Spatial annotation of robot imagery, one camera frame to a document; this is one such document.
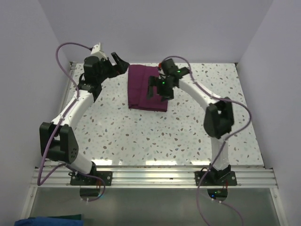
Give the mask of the purple surgical cloth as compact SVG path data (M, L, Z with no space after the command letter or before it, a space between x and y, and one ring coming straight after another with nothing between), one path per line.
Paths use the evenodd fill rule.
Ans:
M147 98L148 80L150 76L158 77L156 67L145 65L130 65L128 69L128 108L152 112L166 112L168 102L161 101L161 97L156 95Z

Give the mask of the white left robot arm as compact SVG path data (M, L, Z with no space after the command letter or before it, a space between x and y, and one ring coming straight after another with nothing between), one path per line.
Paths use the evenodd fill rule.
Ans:
M100 59L97 56L85 58L83 73L79 77L71 101L51 122L40 125L42 159L65 163L73 170L81 172L81 179L87 185L94 184L98 174L92 170L93 162L79 153L74 131L84 113L99 97L102 83L106 79L125 74L128 70L128 62L122 60L115 52L111 56L115 60L114 65L107 58Z

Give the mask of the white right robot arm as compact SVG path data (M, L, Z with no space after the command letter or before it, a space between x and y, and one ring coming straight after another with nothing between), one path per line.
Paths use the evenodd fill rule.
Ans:
M214 96L207 88L201 87L192 76L191 66L179 68L172 58L167 58L158 65L159 75L148 79L147 98L155 94L161 101L174 98L174 88L189 94L205 111L203 127L211 138L212 159L207 170L197 173L197 184L221 185L231 173L228 141L234 125L233 107L229 98Z

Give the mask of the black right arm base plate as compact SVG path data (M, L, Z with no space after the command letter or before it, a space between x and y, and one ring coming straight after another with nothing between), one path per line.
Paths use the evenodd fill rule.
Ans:
M195 171L195 183L198 186L201 178L206 174L206 171ZM201 186L237 186L238 182L236 179L236 174L233 171L230 171L224 176L214 175L212 172L204 177L200 183Z

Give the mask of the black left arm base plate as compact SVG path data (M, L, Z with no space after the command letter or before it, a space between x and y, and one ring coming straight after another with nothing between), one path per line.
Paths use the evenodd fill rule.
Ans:
M71 177L70 185L72 186L111 186L113 179L112 171L97 171L94 176L84 176L83 174L75 172L69 172L68 175Z

